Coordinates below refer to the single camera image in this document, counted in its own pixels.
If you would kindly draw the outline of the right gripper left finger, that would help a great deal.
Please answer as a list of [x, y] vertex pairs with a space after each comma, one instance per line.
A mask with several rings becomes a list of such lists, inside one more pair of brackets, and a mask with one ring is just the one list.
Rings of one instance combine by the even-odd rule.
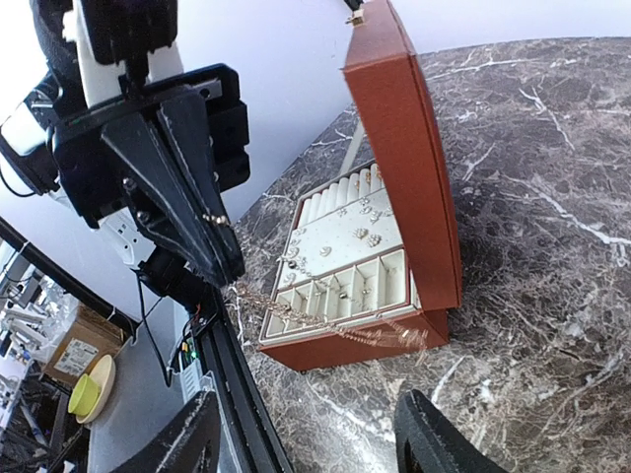
[[221, 415], [214, 391], [198, 391], [145, 447], [113, 472], [216, 472]]

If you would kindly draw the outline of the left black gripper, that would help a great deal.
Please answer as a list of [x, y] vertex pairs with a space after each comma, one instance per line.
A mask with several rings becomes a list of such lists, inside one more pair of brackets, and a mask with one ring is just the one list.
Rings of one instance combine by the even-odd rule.
[[249, 179], [248, 143], [239, 75], [215, 64], [61, 121], [51, 154], [89, 227], [128, 209], [144, 236], [221, 288], [245, 271], [221, 194]]

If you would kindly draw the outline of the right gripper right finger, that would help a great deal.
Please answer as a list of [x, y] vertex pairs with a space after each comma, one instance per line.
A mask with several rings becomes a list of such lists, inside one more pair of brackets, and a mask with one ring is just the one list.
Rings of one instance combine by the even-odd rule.
[[505, 472], [417, 389], [399, 397], [393, 428], [399, 472]]

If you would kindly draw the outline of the wooden jewelry box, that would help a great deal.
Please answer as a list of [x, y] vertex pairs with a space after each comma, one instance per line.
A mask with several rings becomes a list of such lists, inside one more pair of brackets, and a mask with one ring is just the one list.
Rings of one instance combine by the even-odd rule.
[[416, 353], [449, 340], [448, 312], [461, 303], [455, 206], [431, 97], [414, 46], [393, 5], [359, 11], [343, 74], [386, 185], [420, 309], [352, 328], [331, 326], [262, 353], [295, 370]]

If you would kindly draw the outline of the beige jewelry tray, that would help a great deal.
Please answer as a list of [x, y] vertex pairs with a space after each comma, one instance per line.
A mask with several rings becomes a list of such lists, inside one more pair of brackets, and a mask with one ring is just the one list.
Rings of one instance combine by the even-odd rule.
[[259, 335], [264, 347], [303, 341], [421, 307], [375, 162], [298, 202]]

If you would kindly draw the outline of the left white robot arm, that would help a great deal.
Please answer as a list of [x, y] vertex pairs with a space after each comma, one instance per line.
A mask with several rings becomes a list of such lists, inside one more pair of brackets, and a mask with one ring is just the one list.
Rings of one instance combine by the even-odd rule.
[[56, 194], [112, 238], [154, 292], [224, 287], [245, 271], [222, 200], [250, 173], [238, 73], [211, 65], [92, 108], [60, 96], [48, 75], [26, 101], [38, 132], [1, 149], [37, 194]]

